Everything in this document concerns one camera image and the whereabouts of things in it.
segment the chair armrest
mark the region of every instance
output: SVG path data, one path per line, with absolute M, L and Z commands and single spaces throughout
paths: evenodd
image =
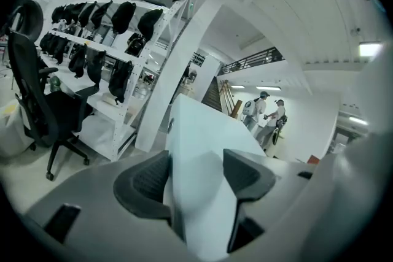
M 87 99 L 89 96 L 94 95 L 98 91 L 99 87 L 93 85 L 92 87 L 84 88 L 83 90 L 75 92 L 75 97 L 79 99 Z
M 99 91 L 99 87 L 96 87 L 94 85 L 92 87 L 84 88 L 83 90 L 79 90 L 78 92 L 75 92 L 74 97 L 80 100 L 78 126 L 76 132 L 80 132 L 80 130 L 82 130 L 82 122 L 85 118 L 87 98 L 91 95 L 94 95 L 98 91 Z
M 54 73 L 57 71 L 59 71 L 58 68 L 43 68 L 43 69 L 38 70 L 38 74 L 39 74 L 39 76 L 42 76 L 42 75 L 48 75 L 50 73 Z

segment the floor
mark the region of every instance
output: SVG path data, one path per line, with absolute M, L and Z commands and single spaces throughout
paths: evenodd
M 0 75 L 0 107 L 15 99 L 15 93 L 18 92 L 16 83 L 14 90 L 11 90 L 12 72 L 0 66 L 1 73 L 7 74 L 7 77 Z M 166 117 L 163 121 L 152 151 L 159 152 L 165 148 L 166 127 L 164 125 L 168 124 L 167 120 Z M 51 148 L 37 147 L 35 151 L 27 149 L 12 158 L 0 157 L 0 179 L 16 211 L 25 213 L 36 201 L 78 171 L 86 167 L 110 163 L 105 157 L 83 143 L 78 142 L 76 146 L 89 156 L 90 165 L 84 166 L 83 159 L 79 155 L 60 147 L 52 167 L 52 173 L 55 175 L 53 182 L 45 178 Z M 143 152 L 130 145 L 122 158 L 132 158 L 140 154 Z

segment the office chair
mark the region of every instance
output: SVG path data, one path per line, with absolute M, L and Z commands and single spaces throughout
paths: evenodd
M 61 145 L 83 157 L 84 165 L 88 165 L 87 155 L 68 140 L 74 137 L 72 131 L 79 132 L 82 129 L 83 119 L 92 112 L 92 108 L 87 104 L 87 98 L 97 93 L 99 89 L 97 87 L 84 88 L 76 92 L 74 97 L 62 91 L 45 95 L 44 87 L 47 77 L 58 69 L 44 68 L 39 70 L 34 43 L 24 34 L 11 31 L 9 56 L 21 94 L 21 98 L 17 95 L 16 97 L 26 118 L 24 119 L 25 134 L 32 137 L 37 145 L 43 147 L 53 145 L 46 178 L 51 181 L 54 178 L 50 171 L 57 150 Z

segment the stair railing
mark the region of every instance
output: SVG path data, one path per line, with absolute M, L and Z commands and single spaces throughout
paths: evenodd
M 280 54 L 276 47 L 272 47 L 223 66 L 219 75 L 260 66 L 261 64 L 275 63 L 282 60 L 284 60 L 284 57 Z
M 240 106 L 242 101 L 238 100 L 235 104 L 233 100 L 233 96 L 231 93 L 231 89 L 228 84 L 228 80 L 220 81 L 221 89 L 220 89 L 220 96 L 224 96 L 225 107 L 227 108 L 227 113 L 232 118 L 237 118 Z

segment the white pillar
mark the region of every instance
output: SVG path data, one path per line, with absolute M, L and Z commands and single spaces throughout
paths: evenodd
M 184 29 L 166 61 L 147 104 L 135 147 L 149 152 L 169 102 L 192 54 L 198 50 L 203 35 L 225 0 L 206 0 Z
M 214 57 L 207 55 L 192 85 L 194 91 L 193 98 L 196 101 L 202 101 L 204 95 L 206 94 L 206 91 L 210 86 L 211 80 L 213 79 L 219 68 L 220 62 Z

